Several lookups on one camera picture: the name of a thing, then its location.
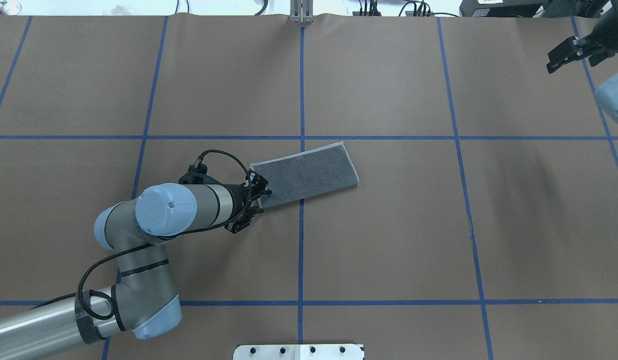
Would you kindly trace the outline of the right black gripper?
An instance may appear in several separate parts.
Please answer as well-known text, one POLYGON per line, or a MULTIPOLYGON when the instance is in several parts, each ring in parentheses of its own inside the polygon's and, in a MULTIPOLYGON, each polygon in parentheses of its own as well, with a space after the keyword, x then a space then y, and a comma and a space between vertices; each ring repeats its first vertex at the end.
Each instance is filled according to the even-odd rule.
POLYGON ((565 64, 585 58, 595 67, 615 55, 618 55, 618 17, 601 17, 587 36, 571 36, 549 51, 546 70, 552 74, 565 64))

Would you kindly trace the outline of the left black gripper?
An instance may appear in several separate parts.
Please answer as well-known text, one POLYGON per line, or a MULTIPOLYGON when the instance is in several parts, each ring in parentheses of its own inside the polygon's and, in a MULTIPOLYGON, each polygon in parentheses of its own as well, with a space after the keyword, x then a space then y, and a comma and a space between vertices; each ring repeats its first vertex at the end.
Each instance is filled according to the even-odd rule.
POLYGON ((254 203, 258 202, 262 196, 269 196, 273 193, 269 189, 268 180, 253 170, 247 171, 246 180, 243 184, 229 185, 226 186, 226 189, 232 197, 234 209, 224 228, 233 234, 249 227, 252 219, 264 212, 260 205, 254 203))

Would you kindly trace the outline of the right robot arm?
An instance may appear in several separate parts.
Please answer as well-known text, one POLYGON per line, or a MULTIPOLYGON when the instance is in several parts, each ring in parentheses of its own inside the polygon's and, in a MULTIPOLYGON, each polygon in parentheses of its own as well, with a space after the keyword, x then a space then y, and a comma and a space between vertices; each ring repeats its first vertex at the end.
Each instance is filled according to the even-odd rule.
MULTIPOLYGON (((599 18, 587 36, 571 36, 547 53, 547 72, 576 60, 588 59, 593 68, 606 59, 618 55, 618 0, 599 18)), ((618 124, 618 72, 594 90, 594 98, 601 109, 618 124)))

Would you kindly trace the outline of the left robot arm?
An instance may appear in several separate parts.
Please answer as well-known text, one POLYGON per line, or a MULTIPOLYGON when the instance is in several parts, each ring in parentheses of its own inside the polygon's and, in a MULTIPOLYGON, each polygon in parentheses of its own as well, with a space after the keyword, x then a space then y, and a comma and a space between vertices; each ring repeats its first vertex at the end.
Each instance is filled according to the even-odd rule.
POLYGON ((195 173, 180 183, 148 187, 138 198, 104 210, 94 233, 114 253, 96 266, 116 260, 120 282, 87 289, 92 265, 75 294, 1 319, 0 360, 41 359, 127 330, 142 340, 173 330, 183 315, 166 243, 221 227, 237 233, 260 214, 253 201, 270 193, 267 180, 251 170, 237 185, 195 173))

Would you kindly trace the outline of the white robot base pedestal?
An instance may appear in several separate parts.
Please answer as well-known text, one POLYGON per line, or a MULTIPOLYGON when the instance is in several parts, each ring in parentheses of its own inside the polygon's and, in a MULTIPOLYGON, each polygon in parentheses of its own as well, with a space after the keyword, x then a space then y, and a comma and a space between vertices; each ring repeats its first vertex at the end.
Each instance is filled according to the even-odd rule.
POLYGON ((233 353, 234 360, 365 360, 364 346, 353 343, 245 344, 233 353))

